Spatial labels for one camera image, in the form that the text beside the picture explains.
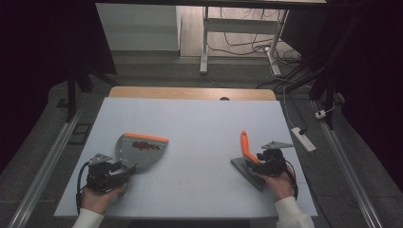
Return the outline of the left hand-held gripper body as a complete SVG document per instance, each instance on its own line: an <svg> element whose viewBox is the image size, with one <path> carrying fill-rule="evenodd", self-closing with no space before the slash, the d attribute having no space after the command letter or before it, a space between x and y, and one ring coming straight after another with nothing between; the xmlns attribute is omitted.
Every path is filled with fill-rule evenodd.
<svg viewBox="0 0 403 228"><path fill-rule="evenodd" d="M86 177L86 187L99 193L107 193L115 187L124 185L122 173L113 175L111 171L112 158L97 153L88 164L88 174Z"/></svg>

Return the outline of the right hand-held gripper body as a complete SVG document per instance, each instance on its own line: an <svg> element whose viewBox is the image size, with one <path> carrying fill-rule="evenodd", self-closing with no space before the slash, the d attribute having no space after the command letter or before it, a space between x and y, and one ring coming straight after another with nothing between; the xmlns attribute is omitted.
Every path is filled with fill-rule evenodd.
<svg viewBox="0 0 403 228"><path fill-rule="evenodd" d="M260 161L260 164L265 165L269 169L270 177L278 177L283 172L285 172L289 178L294 175L289 171L287 167L287 160L285 160L282 148L293 147L291 143L286 142L275 142L271 141L261 148L263 149L263 154L266 156L266 161Z"/></svg>

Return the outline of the grey brush with orange handle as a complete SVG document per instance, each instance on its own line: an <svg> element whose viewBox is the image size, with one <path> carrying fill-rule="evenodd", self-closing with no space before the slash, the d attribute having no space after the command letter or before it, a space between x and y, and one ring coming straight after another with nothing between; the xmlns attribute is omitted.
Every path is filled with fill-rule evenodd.
<svg viewBox="0 0 403 228"><path fill-rule="evenodd" d="M265 181L255 174L251 167L252 164L260 164L260 161L249 150L249 140L245 130L240 132L240 146L242 156L232 159L230 162L244 178L262 192L265 188Z"/></svg>

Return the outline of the grey dustpan with orange edge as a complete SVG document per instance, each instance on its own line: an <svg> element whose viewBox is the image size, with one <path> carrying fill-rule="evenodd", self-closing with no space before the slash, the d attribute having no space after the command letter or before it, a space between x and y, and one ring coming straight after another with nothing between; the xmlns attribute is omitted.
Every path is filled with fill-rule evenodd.
<svg viewBox="0 0 403 228"><path fill-rule="evenodd" d="M155 143L161 149L140 150L132 146L136 141ZM117 160L122 163L124 169L135 166L137 170L144 171L163 156L167 146L167 138L137 133L124 133L116 142L115 155Z"/></svg>

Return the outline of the pile of red crumbs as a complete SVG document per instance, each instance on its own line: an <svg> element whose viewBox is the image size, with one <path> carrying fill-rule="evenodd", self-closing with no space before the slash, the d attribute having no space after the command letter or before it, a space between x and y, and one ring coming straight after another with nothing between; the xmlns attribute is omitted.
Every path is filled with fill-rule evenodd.
<svg viewBox="0 0 403 228"><path fill-rule="evenodd" d="M160 150L161 148L155 143L149 143L145 141L136 141L132 144L134 148L138 148L140 150Z"/></svg>

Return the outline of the person's left hand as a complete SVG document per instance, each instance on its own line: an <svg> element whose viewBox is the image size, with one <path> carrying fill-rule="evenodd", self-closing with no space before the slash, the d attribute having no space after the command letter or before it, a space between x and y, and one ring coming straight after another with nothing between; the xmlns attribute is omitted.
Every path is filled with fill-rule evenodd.
<svg viewBox="0 0 403 228"><path fill-rule="evenodd" d="M125 190L121 185L113 188L107 193L99 193L85 187L81 196L81 207L97 214L104 214L112 199Z"/></svg>

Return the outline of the person's right hand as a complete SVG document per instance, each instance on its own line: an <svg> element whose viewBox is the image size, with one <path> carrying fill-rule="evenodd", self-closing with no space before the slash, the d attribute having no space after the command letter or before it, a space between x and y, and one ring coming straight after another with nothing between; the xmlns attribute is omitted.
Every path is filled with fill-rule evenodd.
<svg viewBox="0 0 403 228"><path fill-rule="evenodd" d="M285 172L278 177L270 177L262 174L259 174L259 177L265 180L274 192L277 200L283 200L295 194L292 181Z"/></svg>

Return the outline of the white power strip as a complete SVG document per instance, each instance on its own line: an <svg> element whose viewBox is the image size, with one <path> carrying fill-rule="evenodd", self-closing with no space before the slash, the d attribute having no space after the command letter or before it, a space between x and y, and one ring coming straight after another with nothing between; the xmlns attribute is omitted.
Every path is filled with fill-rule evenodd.
<svg viewBox="0 0 403 228"><path fill-rule="evenodd" d="M305 135L304 130L300 129L299 127L294 127L291 129L291 132L307 152L313 152L317 149L309 140L309 138Z"/></svg>

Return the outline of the white table mat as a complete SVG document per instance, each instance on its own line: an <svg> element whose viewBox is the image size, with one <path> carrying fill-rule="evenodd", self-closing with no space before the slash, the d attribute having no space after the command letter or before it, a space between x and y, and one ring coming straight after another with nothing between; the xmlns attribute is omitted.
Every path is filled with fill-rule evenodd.
<svg viewBox="0 0 403 228"><path fill-rule="evenodd" d="M106 98L79 165L115 154L126 132L163 137L163 156L137 173L106 213L125 219L258 219L276 215L270 189L257 190L231 164L245 131L252 153L271 141L291 143L276 101Z"/></svg>

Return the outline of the black metal stand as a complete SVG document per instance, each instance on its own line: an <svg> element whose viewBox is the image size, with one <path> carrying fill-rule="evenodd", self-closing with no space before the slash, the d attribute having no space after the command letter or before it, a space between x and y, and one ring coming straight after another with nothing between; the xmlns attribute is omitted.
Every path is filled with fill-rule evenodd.
<svg viewBox="0 0 403 228"><path fill-rule="evenodd" d="M70 123L76 113L76 88L78 86L84 93L89 93L94 88L89 76L94 75L98 79L104 81L111 86L119 86L120 84L108 77L101 70L90 65L74 64L67 76L67 123Z"/></svg>
<svg viewBox="0 0 403 228"><path fill-rule="evenodd" d="M301 76L296 81L286 85L281 92L290 93L297 88L306 86L314 82L308 95L311 100L319 100L323 94L326 95L325 111L327 112L324 117L325 123L333 130L333 109L334 109L334 96L335 96L335 69L333 64L326 63L315 71L309 71L306 76Z"/></svg>

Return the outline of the dark curtain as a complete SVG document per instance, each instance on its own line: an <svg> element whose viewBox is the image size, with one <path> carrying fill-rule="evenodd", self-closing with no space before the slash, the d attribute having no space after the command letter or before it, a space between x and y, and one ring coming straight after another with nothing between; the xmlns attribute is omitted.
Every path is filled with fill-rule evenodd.
<svg viewBox="0 0 403 228"><path fill-rule="evenodd" d="M281 39L312 71L310 97L332 88L342 113L403 191L403 0L327 0L290 10Z"/></svg>
<svg viewBox="0 0 403 228"><path fill-rule="evenodd" d="M0 172L69 78L114 74L97 0L0 0Z"/></svg>

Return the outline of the white cabinet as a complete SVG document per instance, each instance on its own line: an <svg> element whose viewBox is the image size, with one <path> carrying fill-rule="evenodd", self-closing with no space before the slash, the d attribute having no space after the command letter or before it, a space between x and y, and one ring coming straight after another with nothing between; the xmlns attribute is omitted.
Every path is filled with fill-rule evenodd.
<svg viewBox="0 0 403 228"><path fill-rule="evenodd" d="M111 50L180 49L175 6L97 3L96 8Z"/></svg>

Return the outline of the aluminium floor rail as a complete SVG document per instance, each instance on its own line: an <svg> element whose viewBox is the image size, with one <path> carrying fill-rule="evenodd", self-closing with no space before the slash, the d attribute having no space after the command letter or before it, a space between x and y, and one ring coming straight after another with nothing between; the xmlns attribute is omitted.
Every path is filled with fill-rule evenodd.
<svg viewBox="0 0 403 228"><path fill-rule="evenodd" d="M319 119L318 121L320 122L324 135L329 142L332 151L335 154L336 160L340 166L340 169L357 201L358 207L367 223L367 226L369 228L383 228L380 217L375 211L370 197L368 196L365 188L363 187L361 181L355 173L355 170L350 163L335 131L329 127L324 119Z"/></svg>
<svg viewBox="0 0 403 228"><path fill-rule="evenodd" d="M7 228L25 228L27 225L36 203L40 199L48 180L67 145L68 138L72 134L72 131L82 116L82 113L83 109L81 107L78 108L69 121L63 124L62 129L47 153L47 156L33 179L27 193L19 203L19 206L12 216Z"/></svg>

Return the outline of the white desk frame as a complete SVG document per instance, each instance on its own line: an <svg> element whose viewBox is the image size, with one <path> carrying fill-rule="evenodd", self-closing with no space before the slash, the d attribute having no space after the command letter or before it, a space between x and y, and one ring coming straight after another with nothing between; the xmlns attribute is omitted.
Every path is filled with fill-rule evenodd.
<svg viewBox="0 0 403 228"><path fill-rule="evenodd" d="M265 53L270 69L275 76L280 76L281 72L276 63L275 51L277 50L277 44L279 36L281 35L285 19L288 11L286 9L277 9L278 19L274 20L255 20L255 19L232 19L232 18L215 18L209 16L209 8L203 8L202 14L202 46L201 46L201 63L200 74L205 75L208 67L208 34L210 32L222 32L222 33L250 33L250 34L265 34L272 35L272 43L270 47L265 47L263 52Z"/></svg>

